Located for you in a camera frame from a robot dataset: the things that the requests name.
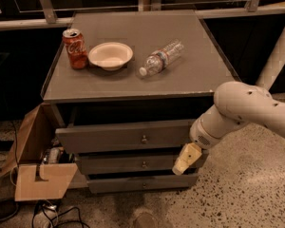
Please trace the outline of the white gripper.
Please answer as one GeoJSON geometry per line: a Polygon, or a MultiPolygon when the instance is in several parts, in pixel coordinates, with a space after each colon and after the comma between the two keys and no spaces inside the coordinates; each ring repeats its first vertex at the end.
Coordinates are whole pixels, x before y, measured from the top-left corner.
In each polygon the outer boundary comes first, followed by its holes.
{"type": "Polygon", "coordinates": [[[218,128],[202,117],[193,122],[189,138],[192,142],[182,148],[172,168],[175,175],[182,175],[196,162],[201,157],[201,149],[210,149],[221,141],[218,128]]]}

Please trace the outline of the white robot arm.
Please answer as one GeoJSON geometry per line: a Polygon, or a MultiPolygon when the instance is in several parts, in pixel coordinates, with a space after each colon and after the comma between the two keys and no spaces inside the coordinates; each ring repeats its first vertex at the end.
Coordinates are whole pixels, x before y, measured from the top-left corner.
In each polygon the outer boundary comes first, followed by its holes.
{"type": "Polygon", "coordinates": [[[262,125],[285,139],[285,103],[273,99],[269,89],[285,65],[285,27],[255,85],[227,82],[214,93],[214,104],[192,124],[190,143],[182,148],[172,171],[181,175],[196,162],[203,149],[248,123],[262,125]]]}

